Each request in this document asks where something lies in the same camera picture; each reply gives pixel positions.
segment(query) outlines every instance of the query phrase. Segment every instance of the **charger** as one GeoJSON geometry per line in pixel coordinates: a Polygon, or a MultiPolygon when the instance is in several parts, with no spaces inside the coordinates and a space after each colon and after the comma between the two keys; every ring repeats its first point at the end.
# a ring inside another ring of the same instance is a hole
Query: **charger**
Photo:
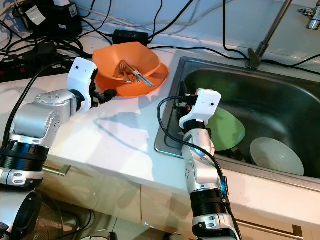
{"type": "Polygon", "coordinates": [[[112,35],[113,44],[124,44],[131,42],[139,42],[144,46],[149,43],[149,34],[147,32],[115,30],[112,35]]]}

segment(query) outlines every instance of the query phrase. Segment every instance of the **stainless steel sink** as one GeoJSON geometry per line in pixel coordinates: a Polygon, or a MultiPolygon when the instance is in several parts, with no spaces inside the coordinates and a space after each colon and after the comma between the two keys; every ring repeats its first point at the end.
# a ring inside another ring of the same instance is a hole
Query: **stainless steel sink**
{"type": "MultiPolygon", "coordinates": [[[[218,91],[222,95],[219,106],[245,127],[245,138],[237,148],[246,162],[217,152],[224,169],[320,192],[320,83],[190,57],[180,59],[170,96],[179,94],[182,81],[191,93],[198,88],[218,91]],[[276,139],[294,150],[304,166],[304,176],[254,165],[250,144],[260,137],[276,139]]],[[[162,120],[172,135],[183,139],[173,106],[174,101],[166,105],[162,120]]],[[[159,130],[157,151],[181,158],[181,148],[159,130]]]]}

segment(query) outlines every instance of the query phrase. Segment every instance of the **dish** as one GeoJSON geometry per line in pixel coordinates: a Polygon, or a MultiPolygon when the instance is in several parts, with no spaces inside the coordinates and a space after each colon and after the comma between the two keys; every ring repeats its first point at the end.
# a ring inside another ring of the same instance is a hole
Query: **dish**
{"type": "Polygon", "coordinates": [[[155,73],[161,65],[159,57],[139,42],[116,44],[96,50],[93,52],[92,60],[98,67],[100,75],[122,82],[123,79],[117,77],[117,74],[115,75],[121,60],[137,67],[145,77],[155,73]]]}
{"type": "Polygon", "coordinates": [[[206,127],[211,129],[211,140],[216,151],[234,148],[246,135],[242,122],[219,106],[206,127]]]}
{"type": "Polygon", "coordinates": [[[103,76],[98,71],[96,75],[95,82],[102,92],[114,89],[117,91],[118,97],[124,98],[136,98],[152,93],[156,89],[160,88],[167,80],[169,76],[169,69],[166,65],[162,64],[158,70],[148,76],[148,79],[155,85],[155,87],[149,87],[143,82],[137,82],[132,84],[123,84],[121,81],[114,81],[108,77],[103,76]]]}
{"type": "Polygon", "coordinates": [[[260,137],[250,145],[251,158],[259,167],[303,176],[304,165],[298,155],[282,142],[260,137]]]}

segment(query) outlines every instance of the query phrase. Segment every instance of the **white bowl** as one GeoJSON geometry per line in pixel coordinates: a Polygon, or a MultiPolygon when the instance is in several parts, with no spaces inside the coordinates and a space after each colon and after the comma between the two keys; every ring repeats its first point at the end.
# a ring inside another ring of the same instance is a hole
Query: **white bowl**
{"type": "Polygon", "coordinates": [[[268,137],[260,137],[250,145],[252,160],[259,167],[303,176],[304,166],[287,145],[268,137]]]}

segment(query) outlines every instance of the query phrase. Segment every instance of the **cabinet door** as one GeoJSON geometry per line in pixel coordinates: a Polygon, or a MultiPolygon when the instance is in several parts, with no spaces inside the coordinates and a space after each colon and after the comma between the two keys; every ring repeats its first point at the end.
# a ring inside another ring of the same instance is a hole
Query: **cabinet door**
{"type": "MultiPolygon", "coordinates": [[[[241,222],[239,225],[244,239],[302,239],[302,237],[297,237],[302,235],[299,232],[301,227],[295,228],[297,232],[294,233],[293,225],[290,223],[267,218],[248,208],[239,208],[236,205],[231,207],[235,218],[241,222]]],[[[142,186],[141,213],[142,223],[150,227],[168,233],[177,232],[189,239],[196,239],[192,233],[193,213],[188,195],[142,186]]]]}
{"type": "MultiPolygon", "coordinates": [[[[50,161],[45,165],[61,168],[50,161]]],[[[71,167],[66,176],[45,172],[38,190],[62,202],[141,223],[141,186],[93,169],[71,167]]]]}

